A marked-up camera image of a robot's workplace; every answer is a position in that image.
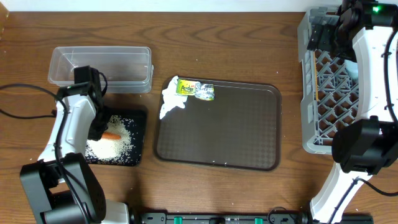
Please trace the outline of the orange carrot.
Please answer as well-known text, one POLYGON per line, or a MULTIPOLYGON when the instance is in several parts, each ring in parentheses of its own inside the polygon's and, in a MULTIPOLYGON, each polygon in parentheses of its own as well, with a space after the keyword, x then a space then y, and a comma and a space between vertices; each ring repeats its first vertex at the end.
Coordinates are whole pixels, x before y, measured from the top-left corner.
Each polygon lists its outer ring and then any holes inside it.
POLYGON ((119 134, 113 134, 109 132, 103 133, 102 139, 107 139, 107 140, 120 140, 121 136, 119 134))

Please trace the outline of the wooden chopstick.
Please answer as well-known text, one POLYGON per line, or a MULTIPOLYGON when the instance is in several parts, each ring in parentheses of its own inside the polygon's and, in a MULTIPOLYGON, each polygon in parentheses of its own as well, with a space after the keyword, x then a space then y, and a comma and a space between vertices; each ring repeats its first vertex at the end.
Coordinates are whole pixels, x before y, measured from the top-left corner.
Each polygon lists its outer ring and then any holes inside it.
POLYGON ((319 101, 318 96, 318 70, 317 70, 317 59, 314 57, 314 76, 315 76, 315 100, 319 101))

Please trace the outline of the pile of rice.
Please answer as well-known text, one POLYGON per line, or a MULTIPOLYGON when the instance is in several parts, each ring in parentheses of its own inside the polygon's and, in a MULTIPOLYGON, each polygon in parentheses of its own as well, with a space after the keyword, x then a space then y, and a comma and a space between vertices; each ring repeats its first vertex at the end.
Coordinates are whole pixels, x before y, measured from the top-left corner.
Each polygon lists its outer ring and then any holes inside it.
POLYGON ((122 156, 128 155, 134 148, 132 143, 132 131, 134 120, 113 115, 105 132, 119 134, 120 140, 100 139, 99 141, 87 140, 85 157, 87 160, 98 159, 101 162, 123 162, 122 156))

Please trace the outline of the foil snack wrapper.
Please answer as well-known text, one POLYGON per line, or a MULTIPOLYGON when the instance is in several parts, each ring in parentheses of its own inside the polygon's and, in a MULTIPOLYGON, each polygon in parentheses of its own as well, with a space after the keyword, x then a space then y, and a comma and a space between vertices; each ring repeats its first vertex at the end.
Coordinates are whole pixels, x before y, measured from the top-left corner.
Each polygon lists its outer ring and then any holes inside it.
POLYGON ((204 84, 198 81, 178 79, 176 94, 194 96, 199 100, 213 101, 215 99, 214 84, 204 84))

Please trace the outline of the light blue bowl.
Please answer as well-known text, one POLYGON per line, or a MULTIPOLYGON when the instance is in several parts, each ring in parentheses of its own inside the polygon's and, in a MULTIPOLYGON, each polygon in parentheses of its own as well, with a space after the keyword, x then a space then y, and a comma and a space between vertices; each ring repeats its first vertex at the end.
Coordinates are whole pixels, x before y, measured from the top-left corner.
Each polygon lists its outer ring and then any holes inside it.
POLYGON ((359 78, 358 64, 350 60, 345 60, 344 65, 348 76, 353 80, 358 80, 359 78))

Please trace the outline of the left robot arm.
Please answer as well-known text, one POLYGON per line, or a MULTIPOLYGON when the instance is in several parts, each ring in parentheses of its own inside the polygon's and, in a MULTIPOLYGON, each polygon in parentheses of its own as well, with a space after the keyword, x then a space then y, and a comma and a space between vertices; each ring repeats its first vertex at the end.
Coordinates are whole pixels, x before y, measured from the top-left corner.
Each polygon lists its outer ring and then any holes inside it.
POLYGON ((129 223, 127 205, 107 200, 85 159, 105 89, 86 81, 61 87, 50 139, 35 163, 22 166, 20 180, 37 223, 129 223))

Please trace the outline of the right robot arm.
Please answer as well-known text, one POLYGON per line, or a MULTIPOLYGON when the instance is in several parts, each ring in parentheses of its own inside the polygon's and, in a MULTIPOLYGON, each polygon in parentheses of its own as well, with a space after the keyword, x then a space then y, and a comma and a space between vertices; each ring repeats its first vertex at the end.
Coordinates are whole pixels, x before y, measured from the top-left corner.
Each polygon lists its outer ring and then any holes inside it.
POLYGON ((371 223, 344 210, 362 185, 397 160, 397 5, 343 1, 334 25, 316 25, 308 49, 326 50, 358 67, 359 107, 336 132, 334 163, 297 223, 371 223))

